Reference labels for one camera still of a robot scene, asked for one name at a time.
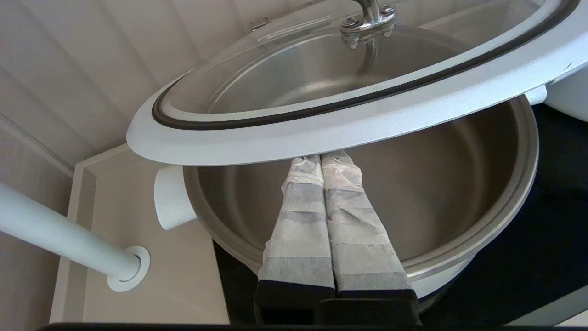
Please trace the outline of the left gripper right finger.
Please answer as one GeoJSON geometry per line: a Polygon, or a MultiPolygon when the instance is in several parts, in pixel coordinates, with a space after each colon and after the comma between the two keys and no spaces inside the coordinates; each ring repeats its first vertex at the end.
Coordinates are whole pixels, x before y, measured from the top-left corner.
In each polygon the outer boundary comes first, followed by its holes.
{"type": "Polygon", "coordinates": [[[344,151],[321,155],[330,251],[338,297],[418,301],[388,233],[344,151]]]}

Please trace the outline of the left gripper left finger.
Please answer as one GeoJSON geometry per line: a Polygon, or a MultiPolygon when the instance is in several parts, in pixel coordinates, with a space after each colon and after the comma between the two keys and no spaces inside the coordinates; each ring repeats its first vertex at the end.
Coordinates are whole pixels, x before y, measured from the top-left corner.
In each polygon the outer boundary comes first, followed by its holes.
{"type": "Polygon", "coordinates": [[[262,254],[255,312],[263,324],[311,324],[315,306],[335,298],[321,158],[292,160],[281,209],[262,254]]]}

